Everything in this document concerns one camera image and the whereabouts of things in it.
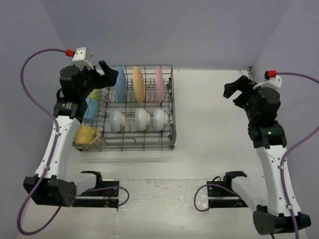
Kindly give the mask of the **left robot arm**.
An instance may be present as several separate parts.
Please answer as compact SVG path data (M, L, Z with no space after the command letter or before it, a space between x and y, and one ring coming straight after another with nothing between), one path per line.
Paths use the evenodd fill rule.
M114 86L119 72L99 61L95 67L79 69L75 65L60 70L61 88L56 94L53 127L45 155L34 176L25 177L23 187L38 205L71 207L79 188L67 182L66 163L74 137L87 109L86 98L94 89Z

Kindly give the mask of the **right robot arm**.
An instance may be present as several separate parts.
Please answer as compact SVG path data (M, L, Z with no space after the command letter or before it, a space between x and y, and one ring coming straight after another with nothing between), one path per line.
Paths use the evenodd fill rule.
M260 235L295 233L311 225L309 215L301 212L296 200L287 164L287 140L283 127L276 120L281 105L281 78L270 78L260 84L241 76L225 84L223 96L233 100L248 118L248 134L261 161L267 196L253 186L243 172L227 172L222 183L223 192L237 194L253 212L253 223Z

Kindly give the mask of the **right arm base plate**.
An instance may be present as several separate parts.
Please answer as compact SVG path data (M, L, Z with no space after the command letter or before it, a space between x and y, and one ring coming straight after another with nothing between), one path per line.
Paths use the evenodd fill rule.
M216 186L207 186L208 204L213 208L247 208L247 204L233 193Z

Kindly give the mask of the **pink plate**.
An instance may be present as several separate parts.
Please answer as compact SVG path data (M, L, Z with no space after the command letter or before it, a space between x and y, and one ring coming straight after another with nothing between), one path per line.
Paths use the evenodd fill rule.
M160 66L156 66L157 100L163 101L163 74Z

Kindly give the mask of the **white bowl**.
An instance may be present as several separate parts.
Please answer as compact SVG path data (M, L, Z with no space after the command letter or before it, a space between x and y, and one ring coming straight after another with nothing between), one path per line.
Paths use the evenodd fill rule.
M111 133L118 133L125 127L125 115L117 109L112 109L110 112L110 130Z
M154 131L162 131L165 128L166 123L168 122L167 113L159 108L154 109Z
M135 123L137 131L145 131L150 124L150 114L141 108L137 108L135 111Z

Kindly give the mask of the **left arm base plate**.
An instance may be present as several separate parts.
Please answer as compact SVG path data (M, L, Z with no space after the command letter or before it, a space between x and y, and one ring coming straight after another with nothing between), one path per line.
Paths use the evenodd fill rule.
M75 185L77 190L86 185L86 183L81 182L83 179L77 178ZM77 196L72 207L74 208L118 208L119 205L119 189L108 189L96 192L82 192L79 194L77 191Z

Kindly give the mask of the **blue plate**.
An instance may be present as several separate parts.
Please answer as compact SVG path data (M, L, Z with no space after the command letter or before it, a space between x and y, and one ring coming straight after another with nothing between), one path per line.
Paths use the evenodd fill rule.
M116 97L119 104L122 104L126 99L126 76L122 67L117 68L118 76L116 81Z

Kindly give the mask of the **orange yellow plate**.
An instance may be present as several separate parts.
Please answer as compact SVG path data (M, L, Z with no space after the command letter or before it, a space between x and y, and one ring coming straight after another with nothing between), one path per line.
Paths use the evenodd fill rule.
M142 103L145 100L145 81L141 69L137 66L133 67L133 87L137 102Z

